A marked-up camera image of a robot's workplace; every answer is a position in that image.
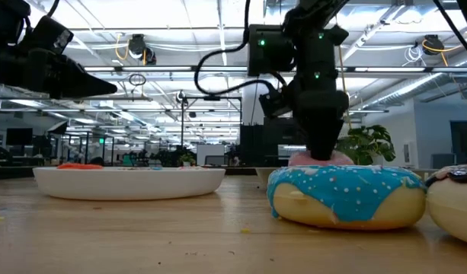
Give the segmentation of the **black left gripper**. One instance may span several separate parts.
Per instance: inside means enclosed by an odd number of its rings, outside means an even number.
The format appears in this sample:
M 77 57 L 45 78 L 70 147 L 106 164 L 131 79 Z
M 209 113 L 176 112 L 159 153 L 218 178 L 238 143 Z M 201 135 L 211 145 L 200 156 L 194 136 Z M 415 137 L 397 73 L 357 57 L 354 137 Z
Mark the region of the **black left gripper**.
M 114 94 L 117 87 L 88 74 L 70 58 L 45 49 L 27 55 L 0 49 L 0 84 L 46 93 L 55 98 L 81 98 Z

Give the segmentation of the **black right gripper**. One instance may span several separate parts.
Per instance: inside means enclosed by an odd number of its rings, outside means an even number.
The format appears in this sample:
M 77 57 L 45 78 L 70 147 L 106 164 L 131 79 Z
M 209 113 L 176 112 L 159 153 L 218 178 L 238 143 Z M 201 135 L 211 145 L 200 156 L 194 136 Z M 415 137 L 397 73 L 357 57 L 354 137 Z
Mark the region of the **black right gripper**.
M 318 114 L 328 119 L 341 119 L 348 109 L 349 99 L 344 91 L 337 89 L 337 77 L 338 70 L 334 65 L 298 64 L 293 79 L 293 117 L 301 120 Z M 311 158 L 331 159 L 342 126 L 342 120 L 301 125 Z

